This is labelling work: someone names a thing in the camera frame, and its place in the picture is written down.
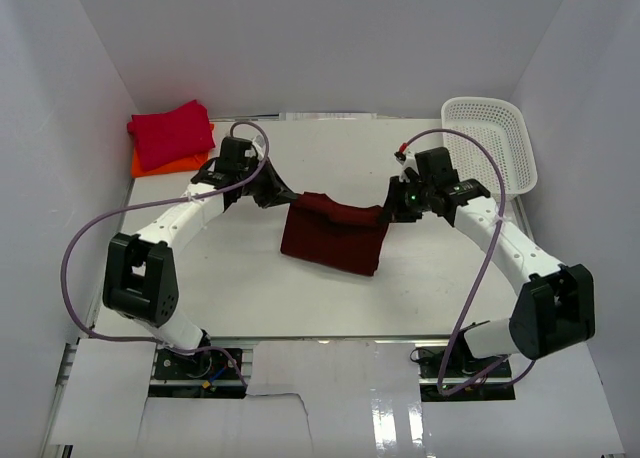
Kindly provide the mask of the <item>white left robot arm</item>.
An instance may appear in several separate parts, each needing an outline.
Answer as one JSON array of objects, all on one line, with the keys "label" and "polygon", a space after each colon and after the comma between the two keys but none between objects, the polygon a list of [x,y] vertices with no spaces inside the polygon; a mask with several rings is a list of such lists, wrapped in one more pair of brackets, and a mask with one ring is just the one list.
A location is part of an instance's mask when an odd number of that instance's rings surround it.
[{"label": "white left robot arm", "polygon": [[243,197],[263,209],[298,198],[274,169],[269,151],[264,139],[225,137],[219,154],[198,170],[179,198],[168,202],[168,209],[137,232],[112,238],[103,305],[174,353],[198,354],[206,333],[179,306],[175,258]]}]

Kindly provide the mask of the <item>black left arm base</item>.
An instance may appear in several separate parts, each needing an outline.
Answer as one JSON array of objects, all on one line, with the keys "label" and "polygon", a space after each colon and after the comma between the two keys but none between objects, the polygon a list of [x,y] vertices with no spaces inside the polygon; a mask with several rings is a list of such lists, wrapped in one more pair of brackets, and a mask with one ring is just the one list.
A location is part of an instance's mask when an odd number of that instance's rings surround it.
[{"label": "black left arm base", "polygon": [[225,354],[209,351],[182,356],[160,349],[155,356],[148,396],[176,399],[243,399],[246,387],[232,361],[242,369],[243,350],[226,348]]}]

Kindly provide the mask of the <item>dark red t-shirt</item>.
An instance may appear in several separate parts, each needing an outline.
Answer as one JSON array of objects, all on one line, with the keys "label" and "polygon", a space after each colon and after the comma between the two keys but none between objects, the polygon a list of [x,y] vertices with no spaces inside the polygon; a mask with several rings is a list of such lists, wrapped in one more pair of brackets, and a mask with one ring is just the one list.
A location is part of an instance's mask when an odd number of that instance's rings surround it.
[{"label": "dark red t-shirt", "polygon": [[371,277],[388,224],[380,206],[359,208],[305,192],[290,206],[280,245],[286,256]]}]

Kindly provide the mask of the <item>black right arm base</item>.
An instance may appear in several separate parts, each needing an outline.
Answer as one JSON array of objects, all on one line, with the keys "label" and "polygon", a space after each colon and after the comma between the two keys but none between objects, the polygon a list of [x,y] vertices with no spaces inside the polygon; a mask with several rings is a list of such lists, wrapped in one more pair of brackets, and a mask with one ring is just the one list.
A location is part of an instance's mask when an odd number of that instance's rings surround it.
[{"label": "black right arm base", "polygon": [[[508,361],[502,362],[462,391],[449,397],[442,395],[437,389],[437,378],[444,351],[445,346],[421,346],[414,348],[409,355],[409,360],[419,369],[423,403],[512,401],[516,398],[514,385],[511,384],[512,369]],[[453,352],[444,374],[442,388],[449,389],[464,383],[497,360],[498,357],[468,359]]]}]

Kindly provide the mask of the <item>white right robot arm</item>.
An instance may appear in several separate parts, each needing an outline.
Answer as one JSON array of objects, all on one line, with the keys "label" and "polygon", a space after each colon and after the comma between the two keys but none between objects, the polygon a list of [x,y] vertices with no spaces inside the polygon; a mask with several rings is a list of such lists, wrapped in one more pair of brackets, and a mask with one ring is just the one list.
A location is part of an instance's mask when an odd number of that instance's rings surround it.
[{"label": "white right robot arm", "polygon": [[444,147],[399,150],[400,174],[389,180],[385,223],[413,223],[431,212],[482,250],[516,294],[508,318],[460,328],[442,365],[471,372],[489,360],[520,354],[537,360],[591,339],[596,331],[594,279],[582,264],[566,265],[500,215],[478,180],[461,180]]}]

